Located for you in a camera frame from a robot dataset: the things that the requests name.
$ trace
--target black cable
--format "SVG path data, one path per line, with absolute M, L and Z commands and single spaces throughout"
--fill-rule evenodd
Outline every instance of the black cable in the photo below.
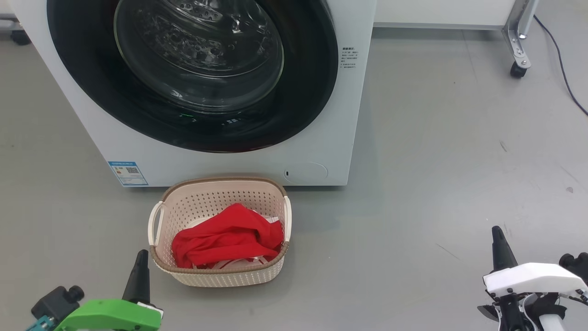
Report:
M 580 300 L 580 299 L 577 299 L 577 298 L 575 298 L 575 297 L 571 297 L 571 296 L 570 296 L 570 297 L 568 297 L 568 299 L 570 299 L 570 300 L 572 300 L 572 301 L 575 301 L 575 302 L 579 302 L 579 303 L 581 303 L 581 304 L 585 304 L 586 306 L 588 306 L 588 303 L 586 303 L 585 301 L 582 301 L 582 300 Z
M 567 91 L 570 93 L 570 96 L 572 97 L 572 100 L 576 103 L 576 105 L 578 107 L 580 107 L 580 109 L 584 112 L 584 114 L 586 116 L 588 116 L 588 111 L 586 111 L 586 109 L 578 102 L 578 100 L 576 99 L 576 96 L 574 96 L 574 94 L 572 93 L 572 89 L 570 88 L 570 84 L 567 82 L 566 71 L 563 69 L 562 52 L 560 52 L 559 46 L 557 45 L 555 38 L 553 37 L 551 32 L 549 32 L 549 30 L 545 27 L 545 25 L 543 25 L 543 23 L 541 23 L 539 18 L 537 18 L 537 15 L 534 15 L 533 17 L 535 18 L 535 21 L 537 21 L 537 23 L 539 23 L 539 25 L 541 25 L 541 27 L 545 30 L 545 32 L 547 32 L 547 34 L 551 37 L 551 39 L 553 41 L 553 45 L 555 45 L 555 48 L 557 49 L 557 56 L 559 57 L 559 65 L 562 68 L 563 80 L 566 82 Z

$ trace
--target beige basket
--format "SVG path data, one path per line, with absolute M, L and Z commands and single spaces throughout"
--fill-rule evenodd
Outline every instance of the beige basket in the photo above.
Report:
M 217 215 L 233 203 L 241 203 L 264 216 L 278 217 L 284 242 L 279 255 L 261 266 L 235 269 L 178 268 L 172 254 L 172 240 L 195 220 Z M 155 237 L 155 219 L 159 226 Z M 149 245 L 157 266 L 188 286 L 232 287 L 261 284 L 274 279 L 284 263 L 292 230 L 292 208 L 284 188 L 261 178 L 208 178 L 172 186 L 149 217 Z

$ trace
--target caster wheel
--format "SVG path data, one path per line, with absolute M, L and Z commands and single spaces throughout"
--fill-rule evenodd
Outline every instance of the caster wheel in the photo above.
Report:
M 513 66 L 510 68 L 510 75 L 515 78 L 523 78 L 526 73 L 527 68 L 519 67 L 516 62 L 513 63 Z
M 31 43 L 29 36 L 27 36 L 26 32 L 22 30 L 12 31 L 10 34 L 10 39 L 12 39 L 12 41 L 19 46 L 28 45 Z

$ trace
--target red cloth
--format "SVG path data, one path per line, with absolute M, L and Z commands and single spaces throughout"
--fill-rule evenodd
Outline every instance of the red cloth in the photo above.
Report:
M 180 268 L 257 256 L 270 261 L 278 256 L 283 239 L 280 222 L 270 223 L 236 203 L 202 224 L 178 232 L 172 252 Z

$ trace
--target basket handle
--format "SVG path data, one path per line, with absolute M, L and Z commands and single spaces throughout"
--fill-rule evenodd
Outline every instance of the basket handle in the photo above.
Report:
M 153 210 L 151 210 L 151 215 L 149 215 L 149 224 L 147 225 L 147 238 L 149 239 L 150 246 L 157 247 L 157 245 L 159 244 L 159 233 L 161 232 L 161 224 L 163 223 L 163 210 L 161 210 L 162 206 L 163 206 L 163 201 L 156 203 L 155 206 L 153 207 Z M 157 226 L 157 235 L 154 238 L 153 237 L 153 230 L 154 230 L 154 226 L 155 226 L 155 216 L 157 215 L 157 213 L 160 210 L 161 210 L 161 212 L 159 213 L 159 224 Z
M 288 196 L 284 196 L 284 210 L 286 214 L 286 221 L 284 222 L 284 241 L 290 241 L 290 234 L 292 233 L 292 205 Z

